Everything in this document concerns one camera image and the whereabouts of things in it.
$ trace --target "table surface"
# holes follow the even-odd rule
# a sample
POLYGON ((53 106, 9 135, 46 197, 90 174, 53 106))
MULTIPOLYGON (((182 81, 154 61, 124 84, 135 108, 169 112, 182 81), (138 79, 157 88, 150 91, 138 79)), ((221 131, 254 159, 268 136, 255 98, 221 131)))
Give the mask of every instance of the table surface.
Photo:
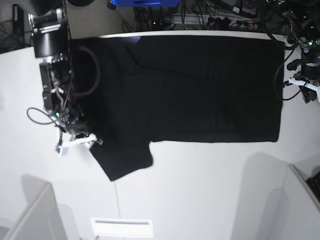
MULTIPOLYGON (((172 34, 268 39, 262 33, 192 30, 102 38, 172 34)), ((289 61, 299 57, 296 50, 289 61)), ((285 79, 292 75, 284 72, 285 79)), ((320 105, 305 104, 299 95, 284 102, 276 143, 151 143, 154 166, 110 182, 82 146, 58 158, 52 151, 55 128, 27 118, 27 108, 43 107, 33 48, 0 55, 0 86, 0 218, 11 221, 27 203, 23 176, 32 175, 52 182, 57 202, 70 208, 82 238, 94 238, 93 217, 152 219, 156 240, 251 240, 270 191, 283 186, 288 164, 305 178, 320 166, 320 105)), ((297 90, 285 88, 284 97, 297 90)))

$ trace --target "black cable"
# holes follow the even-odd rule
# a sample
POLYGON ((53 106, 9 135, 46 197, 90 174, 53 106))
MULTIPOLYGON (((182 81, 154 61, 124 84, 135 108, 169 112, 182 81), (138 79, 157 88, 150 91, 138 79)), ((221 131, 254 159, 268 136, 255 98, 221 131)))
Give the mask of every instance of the black cable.
POLYGON ((69 40, 71 40, 71 31, 70 31, 69 23, 68 23, 68 34, 69 34, 69 40))
POLYGON ((32 41, 33 41, 33 36, 32 36, 32 34, 31 34, 30 40, 29 40, 29 45, 30 45, 30 46, 32 46, 32 43, 31 43, 32 41))
POLYGON ((199 14, 198 14, 198 13, 196 13, 195 11, 194 11, 193 13, 197 16, 197 18, 198 18, 198 22, 199 22, 199 25, 201 26, 202 24, 201 24, 201 20, 200 20, 200 16, 199 16, 199 14))
POLYGON ((303 87, 296 93, 294 94, 292 97, 289 97, 289 98, 283 98, 281 96, 278 95, 278 92, 277 92, 277 76, 279 74, 279 71, 280 69, 283 67, 283 65, 285 64, 285 62, 292 56, 292 54, 295 52, 296 49, 293 49, 290 54, 284 59, 284 61, 280 64, 280 66, 278 67, 275 75, 274 75, 274 79, 273 79, 273 91, 274 91, 274 94, 275 96, 282 100, 282 101, 290 101, 291 99, 294 99, 303 89, 304 87, 307 85, 307 82, 303 85, 303 87))
POLYGON ((167 69, 154 69, 154 68, 148 68, 143 66, 140 61, 136 58, 136 56, 131 52, 131 50, 126 47, 125 48, 127 50, 127 52, 130 54, 132 60, 141 68, 143 69, 145 72, 134 72, 134 73, 129 73, 129 76, 133 76, 133 75, 137 75, 137 74, 141 74, 141 73, 148 73, 148 74, 156 74, 156 75, 163 75, 163 74, 168 74, 168 75, 178 75, 179 77, 184 76, 186 78, 193 78, 193 79, 198 79, 199 80, 199 76, 195 76, 195 75, 189 75, 183 72, 177 72, 174 70, 167 70, 167 69))
POLYGON ((22 43, 20 41, 18 41, 15 37, 13 37, 12 35, 5 37, 5 39, 2 41, 1 45, 0 45, 0 49, 4 49, 5 43, 9 40, 9 39, 13 39, 15 40, 16 43, 18 43, 20 45, 20 47, 23 47, 22 43))
POLYGON ((195 0, 195 2, 198 5, 198 8, 200 10, 200 14, 201 14, 201 18, 202 18, 202 28, 203 28, 203 30, 205 30, 206 26, 205 26, 204 16, 202 14, 202 10, 201 10, 200 4, 199 4, 198 0, 195 0))
POLYGON ((142 31, 142 23, 146 24, 147 30, 150 31, 151 27, 149 25, 149 18, 146 17, 145 8, 142 7, 142 9, 139 9, 139 7, 135 6, 133 8, 134 18, 139 23, 139 28, 137 28, 137 31, 142 31))
POLYGON ((185 29, 186 9, 187 9, 186 0, 183 0, 182 6, 181 6, 181 13, 180 13, 183 29, 185 29))
POLYGON ((71 87, 72 87, 72 82, 73 82, 73 79, 74 79, 74 70, 73 70, 73 65, 72 65, 72 55, 70 56, 70 71, 71 71, 70 72, 70 83, 69 83, 68 91, 66 92, 66 96, 65 96, 62 112, 64 112, 65 109, 66 109, 67 102, 68 102, 68 97, 69 97, 69 94, 70 94, 70 91, 71 91, 71 87))
POLYGON ((100 80, 101 80, 101 68, 100 68, 99 60, 92 50, 90 50, 86 46, 79 46, 77 48, 77 50, 80 52, 85 52, 85 53, 89 54, 95 64, 96 76, 95 76, 94 84, 92 85, 92 87, 89 90, 84 91, 84 92, 75 92, 73 90, 70 91, 71 94, 75 97, 85 97, 85 96, 92 94, 97 89, 97 87, 100 83, 100 80))
POLYGON ((6 31, 3 31, 2 29, 0 29, 0 32, 2 32, 2 33, 4 33, 5 35, 7 35, 8 37, 12 37, 12 38, 14 38, 16 41, 18 41, 18 42, 20 42, 18 39, 16 39, 15 38, 15 36, 14 35, 12 35, 12 34, 10 34, 10 33, 8 33, 8 32, 6 32, 6 31))
POLYGON ((50 125, 50 124, 55 124, 56 127, 60 128, 60 126, 56 123, 57 121, 59 121, 59 118, 61 117, 61 115, 59 116, 59 118, 57 118, 56 120, 53 120, 47 113, 45 113, 44 111, 38 109, 38 108, 35 108, 35 107, 29 107, 27 110, 26 110, 26 115, 28 116, 28 118, 34 122, 35 124, 39 124, 39 125, 50 125), (51 122, 38 122, 36 120, 33 120, 30 115, 29 115, 29 111, 30 110, 36 110, 40 113, 43 113, 44 115, 46 115, 50 120, 51 122))
POLYGON ((1 21, 0 24, 5 24, 5 23, 8 23, 8 22, 13 22, 13 21, 12 20, 1 21))
POLYGON ((216 19, 216 8, 217 8, 217 3, 216 3, 217 0, 214 0, 214 19, 216 19))
POLYGON ((261 26, 264 29, 265 33, 268 35, 268 37, 281 49, 284 50, 294 50, 298 46, 298 43, 296 42, 295 44, 291 46, 286 46, 282 45, 273 35, 272 33, 267 29, 266 23, 265 23, 265 18, 266 18, 266 13, 271 10, 272 3, 269 3, 268 7, 265 10, 261 11, 261 26))

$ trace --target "electronic equipment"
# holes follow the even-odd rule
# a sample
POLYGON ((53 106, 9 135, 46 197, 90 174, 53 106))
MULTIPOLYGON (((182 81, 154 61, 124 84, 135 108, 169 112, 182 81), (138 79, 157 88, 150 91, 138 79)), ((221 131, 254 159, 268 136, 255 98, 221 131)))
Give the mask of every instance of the electronic equipment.
POLYGON ((292 45, 280 46, 265 28, 268 36, 286 50, 294 51, 297 47, 301 49, 301 59, 296 59, 287 65, 289 71, 297 70, 298 66, 301 66, 301 70, 290 77, 284 86, 299 86, 306 103, 314 101, 317 97, 320 101, 320 1, 267 0, 267 2, 261 20, 265 18, 265 13, 269 9, 276 6, 282 20, 289 25, 290 33, 287 41, 292 45))
POLYGON ((40 13, 29 14, 29 23, 32 27, 35 57, 43 60, 39 68, 44 108, 49 117, 56 118, 53 122, 59 131, 54 151, 63 156, 67 154, 69 147, 77 144, 86 144, 88 148, 94 143, 102 144, 91 131, 90 126, 94 123, 88 120, 88 116, 84 115, 78 104, 78 98, 92 94, 99 84, 100 66, 95 54, 84 46, 71 51, 65 1, 56 0, 52 2, 51 7, 47 4, 42 7, 34 1, 24 6, 32 13, 40 13), (79 87, 75 75, 80 75, 81 70, 75 74, 73 62, 83 58, 86 62, 92 62, 87 66, 87 68, 91 66, 92 69, 87 70, 92 73, 92 77, 88 77, 88 82, 91 78, 93 82, 89 86, 86 85, 88 89, 79 91, 83 90, 83 87, 79 87), (62 138, 63 133, 67 132, 71 135, 70 142, 63 141, 62 138))
POLYGON ((180 0, 111 0, 107 7, 172 7, 176 8, 180 0))
POLYGON ((219 3, 244 17, 257 17, 256 0, 219 0, 219 3))

